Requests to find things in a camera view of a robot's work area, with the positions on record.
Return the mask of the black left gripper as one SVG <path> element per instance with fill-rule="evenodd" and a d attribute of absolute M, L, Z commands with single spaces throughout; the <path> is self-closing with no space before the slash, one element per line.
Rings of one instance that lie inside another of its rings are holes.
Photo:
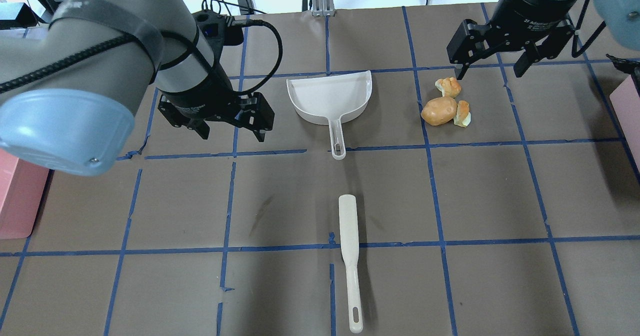
<path fill-rule="evenodd" d="M 206 123 L 210 121 L 253 131 L 259 143 L 265 142 L 266 133 L 274 128 L 275 112 L 260 92 L 230 96 L 226 100 L 218 98 L 195 106 L 178 106 L 161 94 L 158 110 L 171 126 L 195 131 L 202 140 L 210 136 L 210 126 Z"/>

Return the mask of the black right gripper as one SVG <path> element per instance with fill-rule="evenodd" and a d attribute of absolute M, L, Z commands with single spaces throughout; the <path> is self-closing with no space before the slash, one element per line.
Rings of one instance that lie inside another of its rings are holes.
<path fill-rule="evenodd" d="M 574 35 L 569 11 L 576 0 L 499 0 L 486 24 L 464 19 L 446 53 L 455 78 L 464 78 L 471 64 L 498 52 L 523 51 L 514 63 L 522 77 L 538 61 L 556 58 Z"/>

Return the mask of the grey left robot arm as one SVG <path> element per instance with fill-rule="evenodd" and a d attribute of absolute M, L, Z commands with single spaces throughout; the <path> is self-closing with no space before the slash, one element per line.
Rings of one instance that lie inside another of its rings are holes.
<path fill-rule="evenodd" d="M 247 90 L 234 90 L 222 49 L 243 42 L 243 27 L 274 33 L 273 69 Z M 282 61 L 272 24 L 183 0 L 66 0 L 42 40 L 1 42 L 1 148 L 67 174 L 101 175 L 114 165 L 135 126 L 148 85 L 175 128 L 206 140 L 209 122 L 251 131 L 258 142 L 275 114 L 259 92 Z"/>

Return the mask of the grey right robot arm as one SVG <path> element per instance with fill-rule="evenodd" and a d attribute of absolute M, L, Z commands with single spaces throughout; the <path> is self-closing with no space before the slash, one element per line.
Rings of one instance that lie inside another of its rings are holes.
<path fill-rule="evenodd" d="M 521 77 L 531 65 L 557 58 L 582 24 L 573 24 L 569 11 L 578 0 L 499 0 L 487 24 L 464 19 L 446 47 L 455 78 L 462 80 L 470 65 L 498 52 L 520 52 L 514 74 Z M 573 45 L 578 58 L 604 29 L 622 47 L 639 49 L 639 0 L 585 0 L 593 3 L 602 18 L 599 27 L 583 44 Z"/>

